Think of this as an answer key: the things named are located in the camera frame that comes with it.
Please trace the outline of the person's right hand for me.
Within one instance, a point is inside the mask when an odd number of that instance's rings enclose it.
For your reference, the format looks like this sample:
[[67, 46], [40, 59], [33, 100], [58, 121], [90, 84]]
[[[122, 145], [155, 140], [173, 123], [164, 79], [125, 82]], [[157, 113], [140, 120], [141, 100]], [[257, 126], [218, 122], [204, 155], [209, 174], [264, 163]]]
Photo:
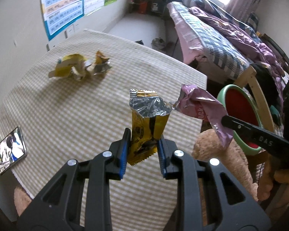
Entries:
[[280, 197], [276, 207], [282, 207], [289, 203], [289, 169], [279, 168], [279, 161], [270, 154], [265, 162], [262, 176], [260, 177], [257, 189], [257, 198], [260, 201], [267, 200], [273, 189], [273, 182], [286, 184], [287, 187]]

